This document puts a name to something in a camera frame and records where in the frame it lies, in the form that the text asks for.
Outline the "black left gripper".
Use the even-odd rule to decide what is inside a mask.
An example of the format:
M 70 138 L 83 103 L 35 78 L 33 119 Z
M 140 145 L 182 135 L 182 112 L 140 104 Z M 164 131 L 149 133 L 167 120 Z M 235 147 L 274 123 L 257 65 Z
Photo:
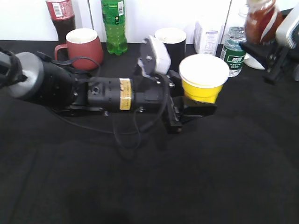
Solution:
M 192 120 L 213 115 L 217 105 L 199 102 L 183 97 L 184 89 L 180 75 L 169 70 L 166 75 L 142 75 L 141 69 L 135 69 L 132 76 L 132 111 L 148 112 L 154 117 L 138 126 L 133 116 L 135 130 L 132 134 L 150 130 L 158 121 L 162 121 L 168 133 L 177 134 L 183 124 Z

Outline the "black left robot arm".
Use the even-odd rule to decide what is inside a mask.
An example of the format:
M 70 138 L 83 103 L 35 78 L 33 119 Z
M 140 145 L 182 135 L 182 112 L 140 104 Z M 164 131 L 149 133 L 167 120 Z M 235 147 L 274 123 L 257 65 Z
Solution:
M 143 50 L 130 78 L 101 77 L 38 52 L 0 51 L 0 86 L 11 97 L 50 108 L 59 118 L 106 112 L 149 112 L 156 116 L 137 127 L 145 132 L 159 120 L 170 133 L 184 123 L 213 115 L 216 104 L 192 100 L 184 94 L 182 79 L 170 70 L 158 74 L 152 50 Z

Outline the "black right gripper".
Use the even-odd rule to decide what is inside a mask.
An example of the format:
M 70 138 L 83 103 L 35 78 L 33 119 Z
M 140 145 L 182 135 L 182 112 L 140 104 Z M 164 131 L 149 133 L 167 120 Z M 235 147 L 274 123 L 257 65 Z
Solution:
M 240 44 L 242 50 L 250 55 L 266 55 L 266 73 L 263 75 L 265 82 L 277 82 L 284 75 L 283 67 L 288 62 L 290 49 L 278 45 L 276 42 L 266 44 L 254 44 L 243 42 Z

